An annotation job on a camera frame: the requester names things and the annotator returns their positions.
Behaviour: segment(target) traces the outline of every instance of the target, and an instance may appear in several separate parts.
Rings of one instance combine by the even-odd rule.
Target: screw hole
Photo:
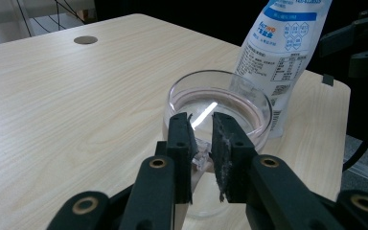
[[[261,159],[262,165],[269,167],[269,168],[276,168],[279,166],[279,162],[277,162],[273,158],[265,157]]]
[[[368,196],[367,195],[352,195],[351,201],[355,206],[362,211],[368,212]]]
[[[73,205],[73,213],[77,215],[84,215],[90,213],[92,210],[97,208],[97,206],[98,199],[93,196],[84,197],[79,199],[79,201]]]
[[[167,165],[167,162],[164,159],[154,159],[150,161],[150,166],[155,169],[163,168]]]

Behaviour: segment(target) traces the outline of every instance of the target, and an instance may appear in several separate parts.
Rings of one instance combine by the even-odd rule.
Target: round hole
[[[156,169],[163,168],[166,164],[167,162],[164,159],[154,159],[150,161],[150,166]]]
[[[352,195],[351,201],[355,206],[365,212],[368,212],[368,196],[367,195]]]
[[[74,39],[74,42],[76,42],[79,45],[89,45],[94,44],[98,41],[98,38],[95,36],[79,36]]]
[[[276,168],[279,166],[279,162],[277,162],[273,158],[265,157],[261,159],[262,165],[269,167],[269,168]]]
[[[79,199],[73,206],[73,213],[77,215],[84,215],[90,213],[92,210],[97,208],[98,199],[93,196],[88,196]]]

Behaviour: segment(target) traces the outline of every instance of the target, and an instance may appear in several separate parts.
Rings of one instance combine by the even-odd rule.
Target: floor
[[[50,32],[58,31],[58,29],[66,30],[68,28],[83,25],[76,16],[66,13],[59,15],[59,25],[57,20],[57,15],[33,18],[31,23],[34,34],[45,35]],[[346,136],[345,159],[348,159],[354,154],[360,143],[360,140],[349,135]],[[357,164],[343,173],[341,190],[361,190],[368,192],[368,150]]]

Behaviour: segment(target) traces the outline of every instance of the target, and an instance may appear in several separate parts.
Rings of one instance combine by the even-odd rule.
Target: table surface
[[[98,41],[80,45],[78,36]],[[142,14],[0,45],[0,229],[45,229],[84,191],[113,196],[162,140],[170,86],[202,69],[233,71],[240,47]],[[305,71],[286,132],[265,154],[310,190],[340,189],[350,89]],[[247,229],[244,205],[182,229]]]

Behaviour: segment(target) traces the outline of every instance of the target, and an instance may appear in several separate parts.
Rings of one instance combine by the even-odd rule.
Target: nutrition label
[[[280,57],[276,71],[271,81],[290,81],[297,77],[307,56],[292,54],[289,57]]]

